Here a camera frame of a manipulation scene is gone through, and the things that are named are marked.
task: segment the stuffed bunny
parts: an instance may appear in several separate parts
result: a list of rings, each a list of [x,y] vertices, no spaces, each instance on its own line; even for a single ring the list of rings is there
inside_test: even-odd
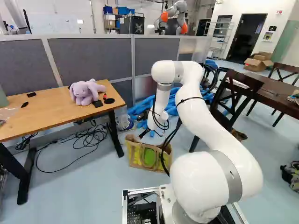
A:
[[[70,94],[72,101],[77,105],[87,106],[91,102],[99,99],[98,92],[105,92],[106,87],[99,85],[95,82],[95,79],[91,79],[87,82],[76,82],[70,86]]]

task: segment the door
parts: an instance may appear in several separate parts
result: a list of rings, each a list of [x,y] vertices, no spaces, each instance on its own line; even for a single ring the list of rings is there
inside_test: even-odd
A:
[[[210,27],[210,23],[207,24],[206,22],[210,22],[210,21],[211,20],[200,20],[199,21],[196,36],[207,35],[209,27]]]
[[[250,57],[267,14],[242,14],[227,60],[243,64]]]

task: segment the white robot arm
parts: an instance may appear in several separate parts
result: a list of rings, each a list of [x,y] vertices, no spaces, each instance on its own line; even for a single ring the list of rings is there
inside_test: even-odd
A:
[[[191,61],[158,61],[151,71],[157,82],[154,115],[163,123],[173,82],[179,117],[210,151],[185,154],[171,166],[171,184],[186,214],[198,223],[214,219],[221,206],[255,195],[263,186],[261,168],[252,154],[211,115],[199,90],[202,67]],[[148,127],[157,128],[151,108]]]
[[[187,8],[186,0],[179,0],[175,2],[169,9],[162,12],[160,17],[154,22],[156,32],[161,32],[162,35],[165,34],[165,27],[168,21],[168,18],[173,17],[178,12],[178,24],[176,35],[185,34],[188,31],[188,27],[185,21],[185,11]]]

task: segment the wooden desk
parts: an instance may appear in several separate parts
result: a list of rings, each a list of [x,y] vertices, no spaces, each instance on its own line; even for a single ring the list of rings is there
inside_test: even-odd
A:
[[[245,75],[264,82],[262,88],[257,92],[257,94],[254,95],[253,99],[255,101],[247,112],[247,116],[250,114],[258,101],[278,111],[281,111],[283,114],[285,113],[291,117],[299,119],[299,106],[286,99],[287,96],[292,95],[295,90],[299,90],[299,87],[260,76],[253,72],[247,72]]]
[[[114,109],[122,107],[126,103],[108,80],[101,80],[97,83],[106,86],[107,97],[114,98],[114,103],[104,104],[103,93],[101,93],[99,99],[104,104],[102,107],[95,108],[92,104],[77,106],[72,102],[67,86],[36,91],[36,96],[30,98],[25,93],[8,97],[10,105],[7,108],[19,107],[19,110],[7,123],[0,127],[0,142],[108,112],[110,119],[110,128],[108,130],[118,156],[122,157],[124,153],[117,138]],[[20,108],[25,102],[29,102],[29,104],[25,108]],[[23,167],[0,143],[0,164],[20,180],[18,204],[24,204],[28,200],[28,189],[35,154],[35,148],[29,150]]]

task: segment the gray fabric panel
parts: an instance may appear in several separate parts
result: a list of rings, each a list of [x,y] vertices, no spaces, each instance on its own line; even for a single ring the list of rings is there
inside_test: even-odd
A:
[[[151,67],[156,61],[176,61],[179,40],[179,38],[135,38],[135,75],[138,76],[151,73]]]
[[[49,39],[64,85],[131,77],[130,38]]]
[[[0,84],[6,95],[58,87],[42,40],[0,42]]]
[[[120,94],[123,100],[126,102],[128,108],[133,106],[132,101],[132,80],[112,83],[112,86],[116,89],[116,91]]]
[[[193,53],[190,54],[179,54],[178,60],[179,61],[191,61]]]
[[[136,77],[135,79],[135,99],[140,101],[155,95],[157,90],[157,83],[152,79],[151,76],[148,77]]]

